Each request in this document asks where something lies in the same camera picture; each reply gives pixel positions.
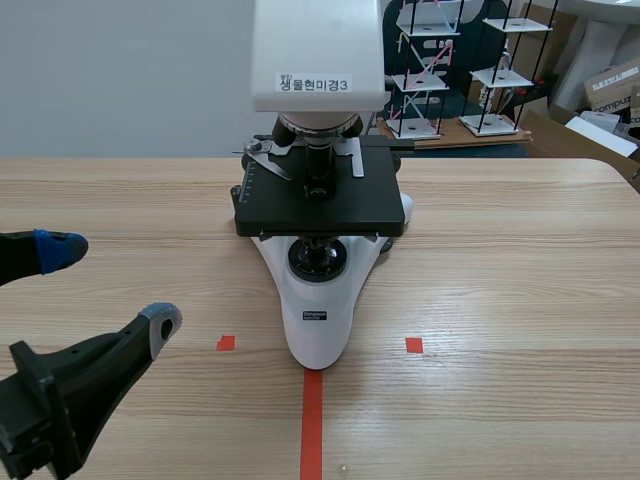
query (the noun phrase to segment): white wall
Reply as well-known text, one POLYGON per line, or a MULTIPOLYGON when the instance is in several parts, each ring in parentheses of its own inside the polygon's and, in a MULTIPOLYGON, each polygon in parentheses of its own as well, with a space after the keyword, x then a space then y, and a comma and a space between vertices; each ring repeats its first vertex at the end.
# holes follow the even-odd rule
POLYGON ((0 0, 0 156, 228 156, 252 0, 0 0))

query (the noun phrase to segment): red tape marker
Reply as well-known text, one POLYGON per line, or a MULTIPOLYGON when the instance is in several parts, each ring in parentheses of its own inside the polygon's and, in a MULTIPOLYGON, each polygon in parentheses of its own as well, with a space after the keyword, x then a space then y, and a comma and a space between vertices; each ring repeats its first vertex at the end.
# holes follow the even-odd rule
POLYGON ((421 338, 407 338, 407 353, 424 353, 421 338))
POLYGON ((233 335, 223 335, 216 345, 216 350, 218 352, 233 352, 235 349, 236 337, 233 335))
POLYGON ((300 480, 322 480, 322 372, 304 370, 300 480))

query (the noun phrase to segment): table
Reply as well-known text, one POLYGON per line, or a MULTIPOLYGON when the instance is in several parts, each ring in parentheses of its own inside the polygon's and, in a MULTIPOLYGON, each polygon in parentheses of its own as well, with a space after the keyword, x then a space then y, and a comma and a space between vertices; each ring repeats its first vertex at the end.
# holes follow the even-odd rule
MULTIPOLYGON (((324 372, 324 479, 637 479, 637 194, 592 160, 407 160, 399 177, 413 221, 324 372)), ((184 313, 75 478, 299 478, 303 370, 234 234, 241 178, 237 160, 0 160, 3 231, 90 240, 73 268, 0 289, 0 375, 18 340, 56 350, 154 301, 184 313), (225 334, 236 349, 216 352, 225 334)))

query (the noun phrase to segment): microscope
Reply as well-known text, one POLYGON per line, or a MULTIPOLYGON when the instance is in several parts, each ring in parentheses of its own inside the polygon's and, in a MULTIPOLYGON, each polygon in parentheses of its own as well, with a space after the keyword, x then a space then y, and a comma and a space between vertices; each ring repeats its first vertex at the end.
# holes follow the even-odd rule
POLYGON ((252 98, 278 119, 245 147, 231 197, 238 235, 278 288, 289 348, 309 369, 338 360, 374 263, 411 219, 394 152, 413 143, 360 137, 359 112, 381 111, 385 95, 378 0, 256 0, 252 98))

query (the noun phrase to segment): microscope stage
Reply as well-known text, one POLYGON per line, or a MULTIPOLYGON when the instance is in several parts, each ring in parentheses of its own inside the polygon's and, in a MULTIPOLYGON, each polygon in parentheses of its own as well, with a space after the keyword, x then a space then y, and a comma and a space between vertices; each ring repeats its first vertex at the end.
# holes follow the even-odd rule
POLYGON ((293 180, 249 160, 235 205, 241 237, 402 235, 405 216, 389 148, 362 148, 364 178, 353 177, 351 157, 336 157, 336 195, 329 201, 306 197, 304 147, 269 158, 293 180))

